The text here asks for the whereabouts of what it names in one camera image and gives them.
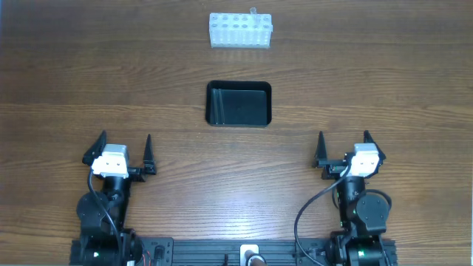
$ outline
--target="black plastic tray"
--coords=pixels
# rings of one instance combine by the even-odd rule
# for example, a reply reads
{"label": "black plastic tray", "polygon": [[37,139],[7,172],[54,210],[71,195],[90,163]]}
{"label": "black plastic tray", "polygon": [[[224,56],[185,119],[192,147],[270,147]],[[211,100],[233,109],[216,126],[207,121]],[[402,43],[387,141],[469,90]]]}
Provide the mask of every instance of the black plastic tray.
{"label": "black plastic tray", "polygon": [[265,81],[209,82],[205,119],[211,126],[267,126],[271,85]]}

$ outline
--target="wood grain surface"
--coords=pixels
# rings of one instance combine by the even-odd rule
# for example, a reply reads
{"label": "wood grain surface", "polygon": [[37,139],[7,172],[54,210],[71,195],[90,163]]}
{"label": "wood grain surface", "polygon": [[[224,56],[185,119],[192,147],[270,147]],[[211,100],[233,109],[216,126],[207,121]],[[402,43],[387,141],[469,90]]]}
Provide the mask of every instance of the wood grain surface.
{"label": "wood grain surface", "polygon": [[[211,49],[210,12],[271,13],[269,50]],[[469,265],[473,1],[4,0],[0,263],[66,264],[87,192],[82,154],[102,129],[158,175],[132,187],[127,226],[176,239],[292,239],[340,158],[369,129],[387,160],[369,188],[393,199],[401,265]],[[267,81],[265,129],[204,120],[210,80]],[[100,188],[100,181],[95,183]],[[303,237],[338,229],[329,196]]]}

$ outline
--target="wooden tabletop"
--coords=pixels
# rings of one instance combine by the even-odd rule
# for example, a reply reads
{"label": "wooden tabletop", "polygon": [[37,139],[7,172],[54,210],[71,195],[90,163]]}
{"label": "wooden tabletop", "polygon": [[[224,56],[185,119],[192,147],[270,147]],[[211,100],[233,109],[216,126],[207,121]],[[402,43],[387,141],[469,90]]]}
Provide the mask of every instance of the wooden tabletop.
{"label": "wooden tabletop", "polygon": [[[210,12],[273,16],[269,50],[210,48]],[[22,1],[1,6],[0,263],[66,264],[103,129],[158,175],[132,187],[127,227],[175,239],[293,239],[330,184],[319,131],[342,158],[369,129],[387,155],[368,188],[393,200],[402,265],[469,265],[473,2],[468,0]],[[264,129],[205,119],[211,80],[267,81]],[[329,196],[303,237],[328,237]]]}

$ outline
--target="wooden table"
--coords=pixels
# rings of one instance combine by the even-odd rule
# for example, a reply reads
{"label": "wooden table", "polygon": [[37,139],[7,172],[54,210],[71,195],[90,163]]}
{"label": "wooden table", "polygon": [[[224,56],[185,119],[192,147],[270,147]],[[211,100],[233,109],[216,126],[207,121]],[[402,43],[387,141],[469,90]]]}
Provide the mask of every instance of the wooden table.
{"label": "wooden table", "polygon": [[[210,12],[273,15],[269,50],[211,49]],[[158,175],[134,184],[127,226],[176,239],[292,239],[330,184],[317,134],[342,158],[369,129],[387,155],[369,188],[394,201],[402,265],[468,265],[473,2],[22,1],[1,7],[0,263],[66,264],[102,129]],[[268,81],[265,129],[204,120],[210,80]],[[100,181],[95,183],[100,188]],[[329,196],[300,234],[327,237]]]}

